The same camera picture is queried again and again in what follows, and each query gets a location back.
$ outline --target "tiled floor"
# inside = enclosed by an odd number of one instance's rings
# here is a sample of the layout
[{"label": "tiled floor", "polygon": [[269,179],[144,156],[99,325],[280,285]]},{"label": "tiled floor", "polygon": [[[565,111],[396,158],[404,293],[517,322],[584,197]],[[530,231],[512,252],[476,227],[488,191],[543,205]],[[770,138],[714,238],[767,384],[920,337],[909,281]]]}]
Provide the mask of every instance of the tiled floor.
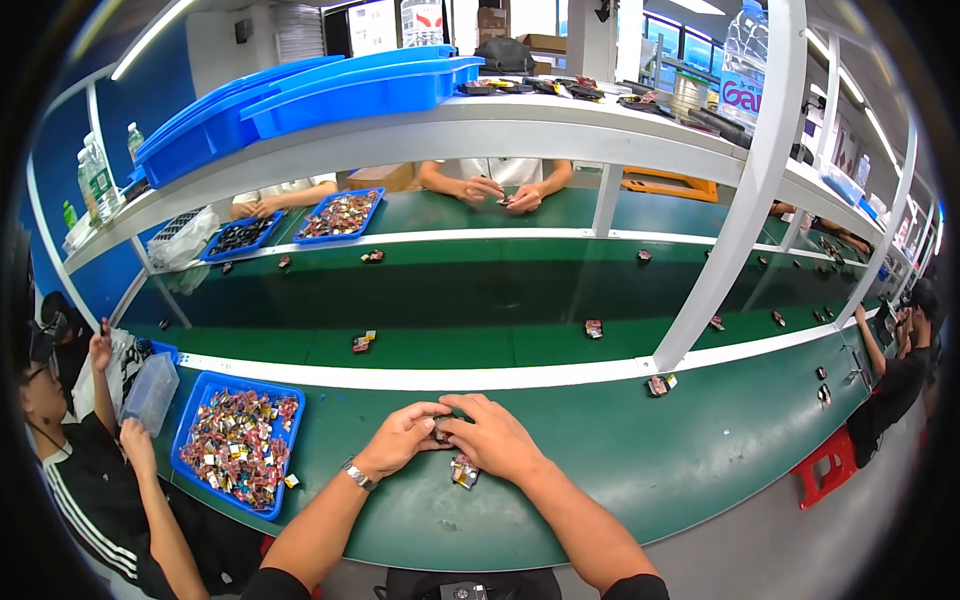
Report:
[{"label": "tiled floor", "polygon": [[[887,531],[909,485],[924,427],[916,403],[883,437],[874,460],[836,492],[797,509],[786,476],[705,523],[646,547],[673,600],[818,600],[839,597]],[[564,600],[595,600],[570,566],[555,569]],[[341,561],[324,581],[326,600],[374,600],[386,569]]]}]

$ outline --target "worker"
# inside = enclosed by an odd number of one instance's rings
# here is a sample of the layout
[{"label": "worker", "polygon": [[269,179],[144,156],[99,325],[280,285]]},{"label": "worker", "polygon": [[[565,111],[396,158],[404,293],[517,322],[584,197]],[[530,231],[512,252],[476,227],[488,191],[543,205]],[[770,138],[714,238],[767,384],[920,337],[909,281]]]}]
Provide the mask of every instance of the worker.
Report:
[{"label": "worker", "polygon": [[80,371],[86,362],[90,345],[90,327],[80,311],[71,306],[60,292],[50,292],[40,304],[40,325],[52,337],[54,360],[60,374],[60,386],[66,400],[66,410],[71,415],[73,387],[77,385]]},{"label": "worker", "polygon": [[[451,414],[453,408],[474,422],[446,419],[437,424],[432,419]],[[477,467],[526,494],[573,568],[603,600],[667,598],[666,585],[630,532],[544,457],[507,409],[482,394],[467,394],[441,396],[439,403],[418,402],[392,413],[367,447],[280,532],[244,600],[307,600],[308,590],[340,560],[354,521],[367,497],[376,493],[375,484],[419,451],[450,447],[435,440],[434,427],[449,434],[449,441]]]},{"label": "worker", "polygon": [[[784,214],[794,214],[797,212],[797,207],[792,204],[787,204],[779,200],[774,200],[773,205],[770,207],[770,212],[767,213],[771,217],[779,217]],[[834,235],[837,239],[843,240],[848,244],[856,246],[858,250],[870,256],[874,253],[874,247],[870,245],[870,242],[863,239],[856,233],[853,233],[849,229],[842,228],[838,224],[828,221],[822,217],[813,217],[813,221],[810,223],[810,228],[821,233],[829,233]]]},{"label": "worker", "polygon": [[[441,174],[443,160],[425,160],[420,166],[420,185],[438,194],[453,196],[467,204],[483,202],[487,196],[506,198],[508,210],[537,210],[543,199],[564,189],[573,177],[569,160],[554,160],[553,173],[543,178],[539,158],[464,158],[459,160],[462,179]],[[512,196],[505,187],[519,186]]]},{"label": "worker", "polygon": [[239,593],[257,570],[263,535],[161,482],[153,441],[137,419],[124,421],[116,443],[106,319],[101,328],[88,341],[93,412],[79,423],[60,423],[66,403],[51,336],[35,332],[21,357],[21,410],[63,523],[91,560],[149,597]]},{"label": "worker", "polygon": [[937,318],[938,301],[933,285],[920,279],[910,300],[898,314],[897,357],[886,358],[867,325],[863,305],[853,312],[870,364],[879,376],[863,404],[847,419],[847,430],[855,450],[858,468],[864,468],[878,450],[877,439],[900,420],[920,395],[931,365],[931,322]]},{"label": "worker", "polygon": [[230,218],[234,221],[247,217],[266,219],[285,208],[319,204],[330,194],[336,193],[336,173],[270,185],[234,197],[230,206]]}]

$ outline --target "silver metal watch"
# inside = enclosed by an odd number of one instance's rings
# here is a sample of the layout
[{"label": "silver metal watch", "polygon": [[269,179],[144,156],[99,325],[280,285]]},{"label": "silver metal watch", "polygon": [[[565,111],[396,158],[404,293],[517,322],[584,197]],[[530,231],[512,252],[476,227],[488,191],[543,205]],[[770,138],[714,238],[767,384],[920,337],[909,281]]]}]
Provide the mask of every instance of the silver metal watch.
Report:
[{"label": "silver metal watch", "polygon": [[357,482],[357,485],[367,492],[376,490],[376,482],[367,475],[364,475],[363,472],[361,472],[360,469],[353,464],[354,458],[356,458],[355,454],[349,457],[346,462],[344,462],[344,470],[347,472],[347,475],[352,477],[353,481]]}]

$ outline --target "hand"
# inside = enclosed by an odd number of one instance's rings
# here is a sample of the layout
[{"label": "hand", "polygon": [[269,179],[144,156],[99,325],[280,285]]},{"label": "hand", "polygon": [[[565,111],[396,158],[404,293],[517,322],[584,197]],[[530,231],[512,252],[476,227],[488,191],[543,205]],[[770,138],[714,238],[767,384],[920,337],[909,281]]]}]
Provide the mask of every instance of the hand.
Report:
[{"label": "hand", "polygon": [[490,178],[474,175],[470,179],[462,181],[462,184],[462,191],[457,198],[464,202],[483,202],[489,195],[494,195],[498,199],[504,197],[503,186]]},{"label": "hand", "polygon": [[90,337],[90,366],[94,371],[104,372],[110,365],[110,356],[113,355],[111,346],[113,341],[110,339],[110,325],[106,318],[100,321],[100,328],[104,332],[103,335],[96,332]]},{"label": "hand", "polygon": [[541,202],[543,202],[543,191],[540,186],[536,183],[524,183],[510,197],[507,209],[517,212],[531,212],[537,210]]},{"label": "hand", "polygon": [[137,477],[156,477],[154,442],[143,423],[127,417],[120,426],[120,445]]},{"label": "hand", "polygon": [[520,421],[483,394],[449,394],[441,396],[440,402],[459,408],[475,421],[447,419],[439,427],[484,471],[519,485],[546,462]]},{"label": "hand", "polygon": [[258,219],[266,219],[272,216],[278,210],[283,210],[286,206],[283,205],[283,202],[280,201],[281,196],[273,196],[271,198],[264,198],[260,202],[256,203],[256,209],[253,212],[254,217]]},{"label": "hand", "polygon": [[452,412],[436,402],[417,402],[391,413],[353,464],[373,481],[379,481],[401,470],[422,450],[453,447],[433,439],[436,423],[431,419]]}]

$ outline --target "black cap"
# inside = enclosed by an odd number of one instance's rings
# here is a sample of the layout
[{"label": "black cap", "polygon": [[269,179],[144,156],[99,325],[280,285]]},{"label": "black cap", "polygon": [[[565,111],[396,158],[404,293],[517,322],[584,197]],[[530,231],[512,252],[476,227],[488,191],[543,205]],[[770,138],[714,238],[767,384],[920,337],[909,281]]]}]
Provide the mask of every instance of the black cap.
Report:
[{"label": "black cap", "polygon": [[910,299],[904,306],[920,306],[926,317],[933,321],[940,307],[937,293],[933,290],[933,283],[929,279],[919,279],[910,290]]}]

